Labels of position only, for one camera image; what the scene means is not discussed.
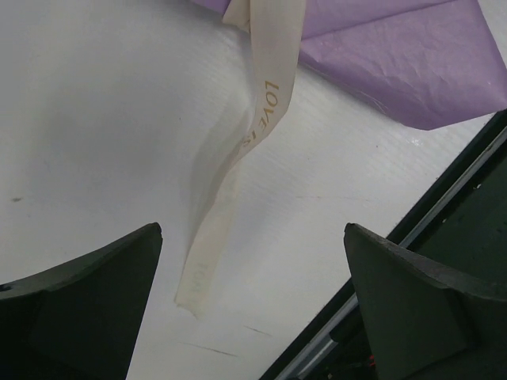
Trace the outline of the cream printed ribbon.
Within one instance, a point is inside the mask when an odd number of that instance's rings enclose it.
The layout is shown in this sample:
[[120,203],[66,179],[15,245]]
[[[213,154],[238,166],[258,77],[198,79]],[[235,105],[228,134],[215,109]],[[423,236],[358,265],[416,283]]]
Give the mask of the cream printed ribbon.
[[210,184],[198,207],[175,303],[199,318],[231,228],[237,200],[238,163],[286,114],[295,84],[306,13],[304,1],[231,1],[222,21],[250,35],[256,103],[253,115],[233,107],[218,123],[230,137],[206,169]]

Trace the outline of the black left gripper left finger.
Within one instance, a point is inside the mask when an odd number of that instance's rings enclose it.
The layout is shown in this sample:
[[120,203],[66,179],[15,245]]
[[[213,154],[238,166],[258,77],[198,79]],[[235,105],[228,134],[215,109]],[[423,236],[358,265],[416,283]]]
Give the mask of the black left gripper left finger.
[[125,379],[162,251],[147,224],[1,285],[3,379]]

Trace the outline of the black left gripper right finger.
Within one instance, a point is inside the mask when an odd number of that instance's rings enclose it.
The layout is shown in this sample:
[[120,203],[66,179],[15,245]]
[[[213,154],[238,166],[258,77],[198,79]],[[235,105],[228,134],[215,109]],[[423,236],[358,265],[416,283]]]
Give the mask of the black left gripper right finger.
[[350,223],[345,253],[380,379],[504,379],[506,279],[442,264]]

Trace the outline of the purple wrapping paper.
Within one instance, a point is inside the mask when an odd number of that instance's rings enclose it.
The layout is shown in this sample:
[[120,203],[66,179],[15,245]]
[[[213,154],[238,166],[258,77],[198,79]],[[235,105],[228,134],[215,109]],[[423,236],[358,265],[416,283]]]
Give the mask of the purple wrapping paper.
[[222,1],[219,11],[251,36],[255,131],[287,111],[297,63],[417,129],[506,106],[506,67],[476,1]]

